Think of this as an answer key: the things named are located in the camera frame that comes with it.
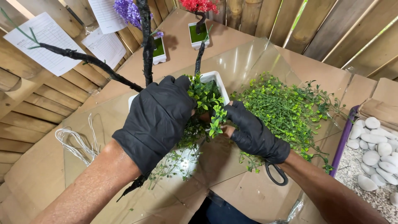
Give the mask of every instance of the gravel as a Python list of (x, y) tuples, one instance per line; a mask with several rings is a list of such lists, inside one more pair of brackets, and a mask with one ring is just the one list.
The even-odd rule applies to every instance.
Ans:
[(345, 146), (335, 179), (371, 204), (391, 224), (398, 224), (398, 208), (392, 205), (389, 199), (391, 193), (398, 192), (397, 186), (387, 184), (375, 191), (364, 191), (357, 183), (359, 174), (370, 177), (361, 168), (363, 153), (360, 148), (354, 150)]

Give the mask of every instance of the red flower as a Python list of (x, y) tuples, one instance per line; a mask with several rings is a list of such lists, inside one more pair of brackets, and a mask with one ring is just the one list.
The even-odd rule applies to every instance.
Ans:
[(209, 0), (179, 0), (187, 10), (194, 12), (196, 10), (202, 11), (202, 12), (208, 12), (208, 11), (213, 11), (216, 14), (219, 13), (216, 3), (218, 0), (216, 0), (214, 3)]

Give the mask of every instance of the forearm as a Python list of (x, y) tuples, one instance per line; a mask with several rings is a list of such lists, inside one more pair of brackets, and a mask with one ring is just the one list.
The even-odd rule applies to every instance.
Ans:
[(327, 223), (388, 224), (370, 204), (294, 151), (278, 166), (303, 189)]
[(90, 223), (116, 193), (139, 175), (138, 167), (112, 139), (32, 223)]

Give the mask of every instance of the purple tray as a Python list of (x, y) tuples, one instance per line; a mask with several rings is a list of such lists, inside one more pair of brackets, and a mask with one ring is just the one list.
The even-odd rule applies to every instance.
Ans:
[(341, 134), (339, 145), (337, 146), (337, 151), (336, 151), (336, 154), (335, 154), (333, 162), (332, 162), (332, 166), (334, 167), (334, 169), (332, 171), (330, 171), (330, 173), (329, 173), (329, 175), (332, 176), (333, 178), (336, 175), (336, 171), (337, 171), (337, 168), (339, 167), (341, 156), (343, 155), (344, 146), (347, 143), (349, 133), (353, 126), (351, 121), (354, 120), (354, 117), (355, 117), (355, 114), (357, 114), (358, 108), (359, 108), (359, 105), (356, 105), (353, 108), (351, 108), (349, 115), (348, 115), (349, 119), (345, 122), (343, 133)]

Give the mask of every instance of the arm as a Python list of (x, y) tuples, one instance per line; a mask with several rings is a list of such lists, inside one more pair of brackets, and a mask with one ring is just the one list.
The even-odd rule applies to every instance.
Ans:
[(278, 166), (308, 195), (327, 223), (388, 224), (369, 203), (293, 150)]
[(231, 101), (224, 107), (227, 117), (240, 130), (223, 126), (223, 134), (244, 152), (259, 155), (283, 169), (308, 195), (329, 224), (388, 224), (380, 214), (353, 191), (305, 161), (290, 149), (290, 144), (246, 110), (242, 102)]
[(112, 139), (32, 223), (90, 223), (116, 193), (140, 174), (137, 165)]

